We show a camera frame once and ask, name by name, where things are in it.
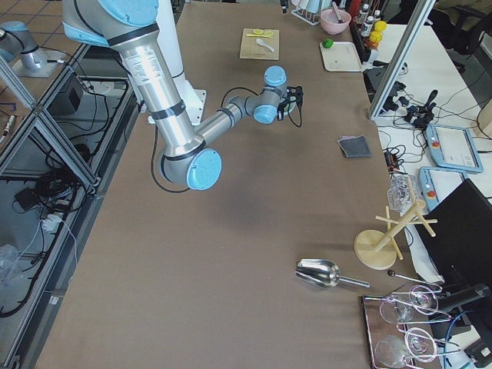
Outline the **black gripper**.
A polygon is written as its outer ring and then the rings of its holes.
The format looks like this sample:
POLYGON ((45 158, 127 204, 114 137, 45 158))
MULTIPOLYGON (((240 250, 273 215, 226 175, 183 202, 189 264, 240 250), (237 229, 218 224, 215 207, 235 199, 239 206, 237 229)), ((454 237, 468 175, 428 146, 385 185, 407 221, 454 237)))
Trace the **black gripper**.
POLYGON ((301 86, 288 86, 284 97, 278 106, 277 120, 283 121, 284 116, 287 115, 291 118, 291 113, 294 109, 299 112, 300 119, 302 119, 302 105, 304 102, 304 91, 301 86))

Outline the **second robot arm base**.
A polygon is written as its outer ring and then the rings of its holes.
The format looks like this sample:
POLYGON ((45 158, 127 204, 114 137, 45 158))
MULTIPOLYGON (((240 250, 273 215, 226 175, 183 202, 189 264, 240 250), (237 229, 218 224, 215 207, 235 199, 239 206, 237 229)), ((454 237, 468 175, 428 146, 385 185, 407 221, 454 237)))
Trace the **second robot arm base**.
POLYGON ((47 78, 55 70, 45 52, 32 36, 25 23, 9 21, 1 24, 1 56, 12 63, 12 69, 20 77, 47 78))

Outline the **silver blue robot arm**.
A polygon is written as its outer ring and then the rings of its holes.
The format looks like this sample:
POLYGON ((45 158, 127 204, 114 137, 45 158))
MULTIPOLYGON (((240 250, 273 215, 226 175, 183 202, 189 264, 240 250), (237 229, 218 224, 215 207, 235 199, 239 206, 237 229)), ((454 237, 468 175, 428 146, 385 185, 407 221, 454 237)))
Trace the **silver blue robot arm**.
POLYGON ((207 190, 219 179, 221 156, 209 144, 243 117, 262 124, 280 119, 294 94, 285 70, 274 65, 264 73, 259 95, 233 97, 199 126, 194 126, 185 101, 176 87, 176 77, 167 63, 180 58, 179 48, 163 52, 158 45, 160 22, 177 39, 170 2, 165 1, 64 1, 65 34, 72 40, 116 51, 133 78, 165 141, 160 170, 170 182, 191 190, 207 190))

